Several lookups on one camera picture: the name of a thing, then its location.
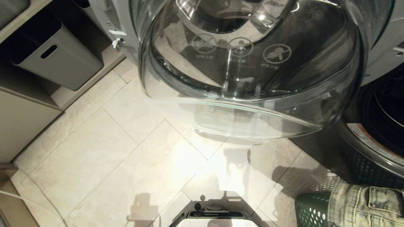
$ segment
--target floor tile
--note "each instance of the floor tile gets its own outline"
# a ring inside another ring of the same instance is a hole
[[[30,176],[66,217],[135,147],[101,108]]]
[[[327,180],[328,170],[305,152],[301,152],[285,174],[263,200],[259,209],[279,227],[296,226],[295,198],[313,193]]]
[[[259,227],[278,227],[259,208],[256,209],[256,211],[254,212],[254,214],[251,217],[254,219],[254,221],[256,221],[258,223]]]
[[[201,200],[203,195],[212,204],[219,203],[232,210],[246,208],[243,211],[252,214],[276,183],[272,170],[277,165],[289,166],[300,152],[287,146],[276,147],[276,143],[236,144],[229,139],[183,192],[193,201]]]
[[[168,119],[170,124],[181,133],[202,155],[209,159],[227,139],[225,136],[198,131],[175,120]]]
[[[125,58],[117,66],[115,66],[114,71],[129,83],[132,79],[137,79],[139,77],[137,65],[134,64],[129,58]]]
[[[114,96],[126,83],[110,71],[25,148],[14,164],[30,173],[74,130]]]
[[[103,108],[136,143],[141,143],[164,120],[157,110],[144,101],[138,80],[132,80]]]
[[[35,183],[29,177],[25,178],[25,180],[23,180],[21,184],[16,186],[16,189],[21,197],[45,207],[58,216],[55,208],[46,199],[46,197],[41,193],[38,186],[35,185]],[[25,202],[25,204],[27,205],[29,211],[32,213],[40,227],[55,227],[61,224],[60,219],[50,214],[44,208],[34,205],[30,202]]]
[[[75,210],[76,226],[147,227],[206,159],[163,121]]]
[[[21,171],[18,170],[12,177],[11,177],[11,182],[13,183],[14,187],[18,186],[23,182],[23,180],[27,177],[27,175]]]

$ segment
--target washing machine door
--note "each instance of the washing machine door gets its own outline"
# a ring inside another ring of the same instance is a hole
[[[378,36],[367,21],[370,5],[358,2],[132,0],[144,91],[207,132],[279,138],[319,131],[350,102]]]

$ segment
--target white cable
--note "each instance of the white cable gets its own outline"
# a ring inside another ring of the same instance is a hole
[[[39,206],[39,207],[45,209],[47,212],[49,212],[49,213],[50,213],[51,215],[53,215],[55,218],[57,218],[57,219],[63,224],[63,226],[67,227],[67,226],[65,225],[65,223],[63,222],[63,220],[62,220],[59,216],[57,216],[56,214],[54,214],[52,211],[48,210],[48,209],[47,209],[46,207],[44,207],[44,206],[41,206],[41,205],[39,205],[39,204],[37,204],[37,203],[35,203],[35,202],[32,202],[32,201],[29,200],[29,199],[23,198],[23,197],[21,197],[21,196],[18,196],[18,195],[15,195],[15,194],[12,194],[12,193],[9,193],[9,192],[6,192],[6,191],[1,191],[1,190],[0,190],[0,194],[12,196],[12,197],[15,197],[15,198],[24,200],[24,201],[26,201],[26,202],[32,203],[32,204],[34,204],[34,205],[37,205],[37,206]]]

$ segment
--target bin handle hole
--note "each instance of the bin handle hole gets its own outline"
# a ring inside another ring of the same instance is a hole
[[[53,53],[57,49],[56,45],[50,46],[43,54],[41,54],[41,58],[47,58],[51,53]]]

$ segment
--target warning icon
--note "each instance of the warning icon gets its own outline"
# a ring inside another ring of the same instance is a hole
[[[216,49],[216,40],[209,34],[200,34],[192,38],[192,47],[201,54],[208,54]]]
[[[253,48],[253,43],[247,38],[239,37],[232,39],[229,42],[230,52],[236,57],[244,57],[249,55],[253,51]]]
[[[290,47],[284,44],[274,44],[267,47],[264,50],[264,60],[272,63],[279,64],[287,61],[292,56],[292,50]]]

